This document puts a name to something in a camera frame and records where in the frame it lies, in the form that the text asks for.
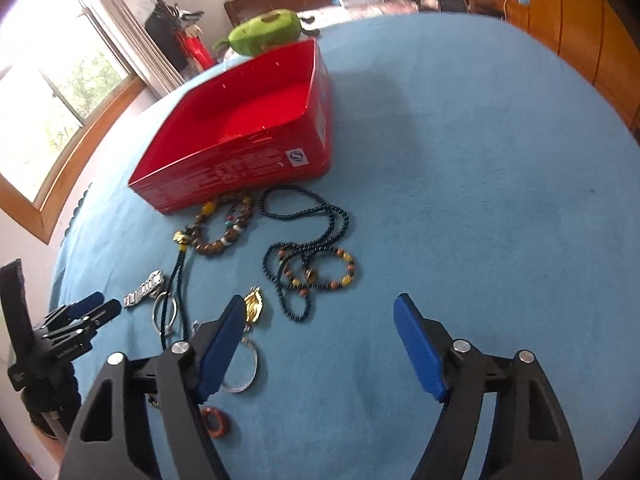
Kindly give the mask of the coat rack with clothes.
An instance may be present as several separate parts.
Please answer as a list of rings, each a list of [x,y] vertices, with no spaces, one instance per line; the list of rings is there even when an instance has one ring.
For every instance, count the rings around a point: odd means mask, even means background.
[[[144,29],[177,72],[201,73],[217,64],[201,38],[198,22],[203,11],[189,11],[165,0],[150,1],[153,9]]]

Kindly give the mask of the black cord gold pendant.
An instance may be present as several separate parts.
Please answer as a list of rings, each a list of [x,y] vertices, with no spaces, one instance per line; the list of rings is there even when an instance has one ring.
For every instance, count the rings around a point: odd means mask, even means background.
[[[186,264],[186,253],[189,250],[189,247],[192,243],[194,231],[192,228],[186,226],[183,230],[175,232],[174,242],[178,244],[178,257],[174,266],[174,270],[171,271],[168,283],[165,285],[163,292],[170,292],[172,296],[174,296],[178,302],[178,318],[180,318],[181,329],[182,329],[182,339],[189,339],[189,326],[188,326],[188,316],[186,315],[186,308],[183,304],[183,271],[184,265]],[[169,344],[170,336],[161,337],[160,336],[160,345],[162,349],[165,350]]]

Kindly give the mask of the wooden window frame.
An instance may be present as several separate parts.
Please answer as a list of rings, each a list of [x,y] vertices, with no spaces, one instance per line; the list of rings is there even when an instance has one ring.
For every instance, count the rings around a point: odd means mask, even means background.
[[[146,85],[81,0],[2,11],[1,209],[49,243],[82,170]]]

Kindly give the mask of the silver metal watch band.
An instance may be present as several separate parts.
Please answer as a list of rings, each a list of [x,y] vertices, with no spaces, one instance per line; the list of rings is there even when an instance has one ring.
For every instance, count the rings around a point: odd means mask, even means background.
[[[162,270],[155,270],[133,292],[128,292],[122,298],[122,306],[133,308],[145,299],[155,299],[165,288],[165,274]]]

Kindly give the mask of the red tin box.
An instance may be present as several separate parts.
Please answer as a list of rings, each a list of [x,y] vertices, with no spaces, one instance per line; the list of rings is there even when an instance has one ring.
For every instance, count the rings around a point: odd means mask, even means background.
[[[331,167],[331,83],[317,40],[293,42],[189,90],[128,185],[169,214]]]

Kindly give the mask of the green avocado plush toy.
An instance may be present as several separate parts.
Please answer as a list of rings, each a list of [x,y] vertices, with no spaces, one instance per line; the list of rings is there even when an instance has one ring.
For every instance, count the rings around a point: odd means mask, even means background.
[[[272,10],[260,14],[235,26],[226,38],[213,45],[218,52],[222,48],[233,50],[239,55],[254,58],[268,50],[292,44],[300,38],[317,38],[318,28],[305,28],[314,24],[314,17],[301,18],[288,9]]]

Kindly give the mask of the wooden wardrobe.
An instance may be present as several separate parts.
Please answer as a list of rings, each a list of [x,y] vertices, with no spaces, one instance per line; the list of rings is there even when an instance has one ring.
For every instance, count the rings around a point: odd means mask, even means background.
[[[639,48],[606,0],[504,3],[506,21],[570,64],[639,135]]]

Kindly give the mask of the blue bed cover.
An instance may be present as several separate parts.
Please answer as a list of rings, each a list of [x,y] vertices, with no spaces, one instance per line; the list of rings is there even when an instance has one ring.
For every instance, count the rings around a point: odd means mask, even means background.
[[[260,356],[212,403],[235,479],[407,479],[440,407],[416,379],[393,303],[480,351],[536,354],[588,479],[639,417],[639,147],[595,88],[543,44],[469,14],[383,16],[324,30],[330,171],[314,192],[350,217],[355,281],[303,324],[262,273],[266,249],[314,217],[255,216],[219,258],[186,260],[190,319],[259,287]]]

